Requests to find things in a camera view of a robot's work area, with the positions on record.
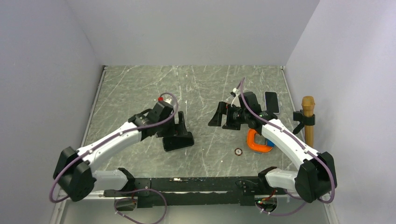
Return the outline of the black smartphone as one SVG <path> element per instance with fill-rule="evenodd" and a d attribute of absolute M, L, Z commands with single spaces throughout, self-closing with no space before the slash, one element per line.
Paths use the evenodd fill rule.
<path fill-rule="evenodd" d="M 165 152 L 191 147 L 194 145 L 194 138 L 192 132 L 187 132 L 186 135 L 164 137 L 163 148 Z"/>

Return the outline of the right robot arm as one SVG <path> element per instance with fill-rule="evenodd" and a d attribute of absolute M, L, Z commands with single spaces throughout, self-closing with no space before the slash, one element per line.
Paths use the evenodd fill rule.
<path fill-rule="evenodd" d="M 296 192 L 307 203 L 321 200 L 322 196 L 330 193 L 330 203 L 337 188 L 332 155 L 308 146 L 288 130 L 274 113 L 262 110 L 253 92 L 245 92 L 238 98 L 240 106 L 220 101 L 208 126 L 240 130 L 241 125 L 246 124 L 273 142 L 297 168 L 297 171 L 288 171 L 269 167 L 261 171 L 258 174 L 258 189 L 269 194 L 275 188 L 282 188 Z"/>

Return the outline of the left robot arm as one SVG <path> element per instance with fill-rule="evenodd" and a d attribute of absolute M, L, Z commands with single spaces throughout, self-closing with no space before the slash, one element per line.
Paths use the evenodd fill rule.
<path fill-rule="evenodd" d="M 125 168 L 104 171 L 99 167 L 125 148 L 151 136 L 162 139 L 166 152 L 194 145 L 183 112 L 178 111 L 176 105 L 160 100 L 154 108 L 133 115 L 102 139 L 79 149 L 65 148 L 53 174 L 55 183 L 74 202 L 101 190 L 114 190 L 128 196 L 136 189 L 135 177 Z"/>

